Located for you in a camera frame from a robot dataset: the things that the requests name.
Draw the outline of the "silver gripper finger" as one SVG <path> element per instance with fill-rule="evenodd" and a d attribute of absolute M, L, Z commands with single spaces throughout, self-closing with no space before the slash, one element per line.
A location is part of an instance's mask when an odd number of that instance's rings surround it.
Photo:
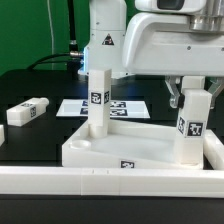
<path fill-rule="evenodd" d="M 179 92 L 178 85 L 181 78 L 177 76 L 166 76 L 165 83 L 170 92 L 170 106 L 172 108 L 182 108 L 184 106 L 185 96 Z"/>
<path fill-rule="evenodd" d="M 211 86 L 208 89 L 208 92 L 212 95 L 211 106 L 213 109 L 215 107 L 215 100 L 218 95 L 224 90 L 224 78 L 223 77 L 215 77 L 210 79 Z"/>

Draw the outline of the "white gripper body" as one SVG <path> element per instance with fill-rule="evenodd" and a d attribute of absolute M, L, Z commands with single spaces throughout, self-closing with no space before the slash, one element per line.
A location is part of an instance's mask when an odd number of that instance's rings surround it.
<path fill-rule="evenodd" d="M 224 77 L 224 31 L 193 32 L 183 15 L 138 13 L 129 22 L 122 55 L 133 74 Z"/>

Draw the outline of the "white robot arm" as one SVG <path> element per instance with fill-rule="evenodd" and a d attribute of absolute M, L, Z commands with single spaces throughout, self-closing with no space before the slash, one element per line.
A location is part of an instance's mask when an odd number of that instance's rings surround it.
<path fill-rule="evenodd" d="M 90 0 L 90 41 L 81 75 L 107 67 L 114 79 L 162 75 L 170 104 L 182 105 L 175 83 L 183 76 L 211 79 L 209 92 L 224 90 L 224 0 L 135 0 L 126 19 L 125 0 Z"/>

